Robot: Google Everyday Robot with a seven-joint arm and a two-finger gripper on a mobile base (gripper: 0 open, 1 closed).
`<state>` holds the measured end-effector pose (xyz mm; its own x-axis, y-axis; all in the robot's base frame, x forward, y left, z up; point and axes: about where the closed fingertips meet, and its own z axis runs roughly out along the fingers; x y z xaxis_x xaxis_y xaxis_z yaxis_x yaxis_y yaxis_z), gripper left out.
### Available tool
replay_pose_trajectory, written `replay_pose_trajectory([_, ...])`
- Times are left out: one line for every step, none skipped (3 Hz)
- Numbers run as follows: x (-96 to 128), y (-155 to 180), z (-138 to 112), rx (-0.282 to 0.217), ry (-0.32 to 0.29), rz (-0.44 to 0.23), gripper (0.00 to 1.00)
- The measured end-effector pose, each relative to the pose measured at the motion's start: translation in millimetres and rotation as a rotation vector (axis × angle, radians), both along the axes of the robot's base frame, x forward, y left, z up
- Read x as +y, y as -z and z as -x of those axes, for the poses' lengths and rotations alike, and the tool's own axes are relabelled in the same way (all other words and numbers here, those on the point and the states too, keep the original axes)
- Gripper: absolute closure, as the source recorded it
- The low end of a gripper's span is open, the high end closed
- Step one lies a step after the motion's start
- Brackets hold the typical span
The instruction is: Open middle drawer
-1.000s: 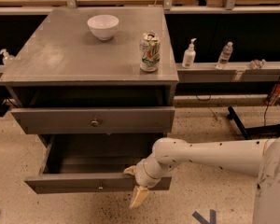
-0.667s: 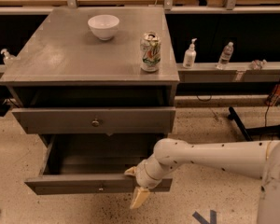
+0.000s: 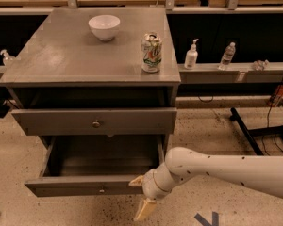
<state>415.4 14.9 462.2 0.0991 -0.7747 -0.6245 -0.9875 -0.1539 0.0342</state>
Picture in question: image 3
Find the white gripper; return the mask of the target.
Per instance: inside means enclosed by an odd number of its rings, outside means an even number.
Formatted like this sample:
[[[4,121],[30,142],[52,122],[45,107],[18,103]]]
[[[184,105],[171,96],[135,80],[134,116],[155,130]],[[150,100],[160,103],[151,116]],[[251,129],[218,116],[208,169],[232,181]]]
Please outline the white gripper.
[[[149,217],[156,209],[157,202],[166,197],[176,186],[176,177],[162,163],[156,169],[150,169],[144,176],[140,175],[131,180],[128,184],[132,187],[142,186],[146,199],[141,199],[135,221],[143,221]]]

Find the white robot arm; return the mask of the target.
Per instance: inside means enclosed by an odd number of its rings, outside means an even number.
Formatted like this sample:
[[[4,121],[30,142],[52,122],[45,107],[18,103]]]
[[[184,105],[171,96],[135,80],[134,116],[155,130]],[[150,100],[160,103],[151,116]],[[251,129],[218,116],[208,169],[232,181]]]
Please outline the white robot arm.
[[[134,219],[146,219],[174,187],[205,174],[283,199],[283,156],[210,155],[174,147],[157,168],[129,183],[144,195]]]

